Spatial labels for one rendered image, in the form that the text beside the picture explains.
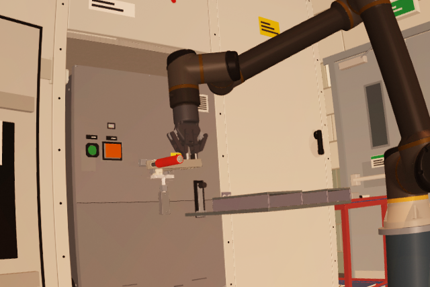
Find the label with black lines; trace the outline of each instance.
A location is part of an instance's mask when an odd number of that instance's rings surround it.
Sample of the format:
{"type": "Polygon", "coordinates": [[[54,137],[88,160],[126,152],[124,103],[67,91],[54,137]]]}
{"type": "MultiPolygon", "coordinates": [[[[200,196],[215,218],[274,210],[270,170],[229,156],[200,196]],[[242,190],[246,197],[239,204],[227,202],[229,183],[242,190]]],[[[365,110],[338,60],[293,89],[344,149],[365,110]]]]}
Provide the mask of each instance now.
{"type": "Polygon", "coordinates": [[[115,13],[135,18],[135,4],[118,0],[89,0],[88,8],[91,10],[115,13]]]}
{"type": "Polygon", "coordinates": [[[258,20],[261,35],[274,37],[280,34],[280,23],[262,17],[258,17],[258,20]]]}

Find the orange button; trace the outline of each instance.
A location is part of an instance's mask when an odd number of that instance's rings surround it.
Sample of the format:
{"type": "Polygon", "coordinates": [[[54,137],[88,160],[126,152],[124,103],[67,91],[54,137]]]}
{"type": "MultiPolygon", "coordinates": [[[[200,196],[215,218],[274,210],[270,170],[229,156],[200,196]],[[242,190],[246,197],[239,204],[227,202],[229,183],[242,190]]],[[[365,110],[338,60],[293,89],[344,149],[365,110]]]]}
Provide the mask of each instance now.
{"type": "Polygon", "coordinates": [[[122,150],[120,142],[104,142],[104,159],[121,159],[122,150]]]}

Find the exit sign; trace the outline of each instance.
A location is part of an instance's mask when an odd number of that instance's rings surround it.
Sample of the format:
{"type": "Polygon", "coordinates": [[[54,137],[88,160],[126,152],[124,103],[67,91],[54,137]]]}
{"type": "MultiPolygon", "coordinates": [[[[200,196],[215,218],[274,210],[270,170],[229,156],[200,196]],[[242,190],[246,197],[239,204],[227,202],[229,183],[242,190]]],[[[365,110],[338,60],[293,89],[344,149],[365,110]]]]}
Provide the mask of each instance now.
{"type": "Polygon", "coordinates": [[[397,19],[403,19],[420,13],[418,0],[396,0],[391,3],[397,19]]]}

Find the cylindrical pedestal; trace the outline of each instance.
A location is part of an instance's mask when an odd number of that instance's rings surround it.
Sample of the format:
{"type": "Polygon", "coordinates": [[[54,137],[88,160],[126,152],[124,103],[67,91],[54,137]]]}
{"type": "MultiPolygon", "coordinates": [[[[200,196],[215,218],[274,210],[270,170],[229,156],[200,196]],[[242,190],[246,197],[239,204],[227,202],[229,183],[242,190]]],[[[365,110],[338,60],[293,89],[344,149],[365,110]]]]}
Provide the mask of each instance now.
{"type": "Polygon", "coordinates": [[[386,235],[389,287],[430,286],[430,232],[386,235]]]}

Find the cabinet door handle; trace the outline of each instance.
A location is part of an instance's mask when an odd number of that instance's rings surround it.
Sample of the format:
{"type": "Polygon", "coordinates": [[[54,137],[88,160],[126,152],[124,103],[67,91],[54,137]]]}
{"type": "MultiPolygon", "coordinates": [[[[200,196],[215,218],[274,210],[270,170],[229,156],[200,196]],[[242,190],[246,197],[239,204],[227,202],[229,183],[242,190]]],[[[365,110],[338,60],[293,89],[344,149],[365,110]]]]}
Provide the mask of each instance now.
{"type": "Polygon", "coordinates": [[[317,130],[314,132],[314,138],[318,142],[318,154],[323,155],[324,154],[324,147],[323,147],[323,132],[321,130],[317,130]]]}

